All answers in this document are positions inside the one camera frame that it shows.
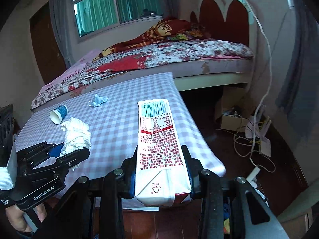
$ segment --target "window frame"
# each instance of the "window frame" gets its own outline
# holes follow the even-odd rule
[[[113,29],[113,28],[117,28],[117,27],[120,27],[120,26],[123,26],[123,25],[127,25],[127,24],[130,24],[130,23],[135,23],[135,22],[139,22],[139,21],[153,21],[153,20],[162,20],[163,19],[163,14],[161,15],[156,15],[156,16],[147,16],[147,17],[142,17],[142,18],[138,18],[138,19],[134,19],[134,20],[129,20],[129,21],[125,21],[125,22],[120,22],[120,18],[119,18],[119,12],[118,12],[118,7],[117,7],[117,2],[116,0],[113,0],[114,2],[114,7],[115,7],[115,14],[116,14],[116,18],[117,18],[117,23],[115,24],[112,24],[112,25],[109,25],[109,26],[106,26],[104,28],[100,28],[98,30],[95,30],[89,34],[86,34],[84,36],[80,36],[80,33],[79,33],[79,28],[78,28],[78,23],[77,23],[77,20],[76,20],[76,16],[75,16],[75,13],[74,13],[74,5],[80,1],[83,1],[83,0],[70,0],[71,2],[71,7],[72,7],[72,14],[73,14],[73,21],[74,21],[74,24],[75,24],[75,27],[76,27],[76,32],[77,32],[77,37],[78,37],[78,41],[84,41],[84,40],[87,40],[87,39],[90,39],[91,37],[95,36],[95,35],[98,35],[104,31],[107,31],[109,29]]]

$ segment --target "headboard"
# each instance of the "headboard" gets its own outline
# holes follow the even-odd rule
[[[256,21],[249,24],[248,11],[240,1],[202,0],[199,8],[198,18],[191,12],[191,22],[203,25],[214,39],[240,42],[256,54]]]

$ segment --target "blue paper cup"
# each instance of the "blue paper cup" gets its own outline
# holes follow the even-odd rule
[[[54,124],[61,124],[62,120],[68,113],[68,107],[64,104],[57,107],[55,110],[50,112],[50,118]]]

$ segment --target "checkered tablecloth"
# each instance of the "checkered tablecloth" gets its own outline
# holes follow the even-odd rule
[[[88,106],[95,93],[107,96],[108,102],[100,107]],[[119,168],[124,159],[132,157],[138,144],[137,102],[150,99],[168,99],[181,145],[187,145],[192,157],[199,159],[204,168],[219,176],[225,174],[224,165],[209,149],[188,112],[172,74],[160,73],[101,88],[63,102],[69,109],[64,120],[74,117],[89,125],[92,147],[90,157],[81,162],[79,168],[69,171],[65,179],[66,188],[57,197],[61,197],[80,176],[90,179],[103,177]],[[17,151],[43,141],[48,144],[64,142],[65,133],[49,116],[57,106],[32,115],[18,135]],[[39,167],[54,162],[52,157]],[[137,200],[122,202],[123,207],[141,206]]]

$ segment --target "wooden door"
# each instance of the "wooden door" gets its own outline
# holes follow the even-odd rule
[[[56,43],[49,3],[46,3],[30,19],[30,32],[34,55],[45,84],[66,71],[65,62]]]

